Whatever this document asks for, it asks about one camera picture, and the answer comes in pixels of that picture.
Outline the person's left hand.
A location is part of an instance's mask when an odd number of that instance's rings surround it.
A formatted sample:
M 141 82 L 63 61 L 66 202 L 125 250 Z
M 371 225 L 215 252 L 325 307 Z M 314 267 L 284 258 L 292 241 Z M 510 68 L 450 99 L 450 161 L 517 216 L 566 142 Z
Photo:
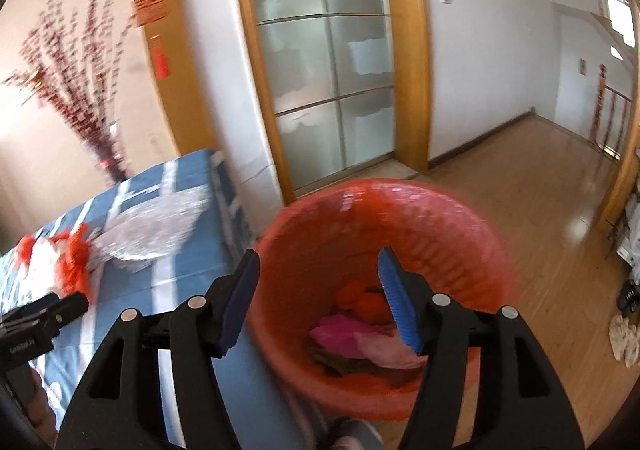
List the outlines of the person's left hand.
M 55 414 L 48 403 L 48 396 L 42 387 L 40 374 L 29 368 L 34 386 L 34 396 L 26 408 L 26 416 L 30 424 L 36 430 L 39 437 L 53 448 L 58 438 L 58 430 L 55 425 Z

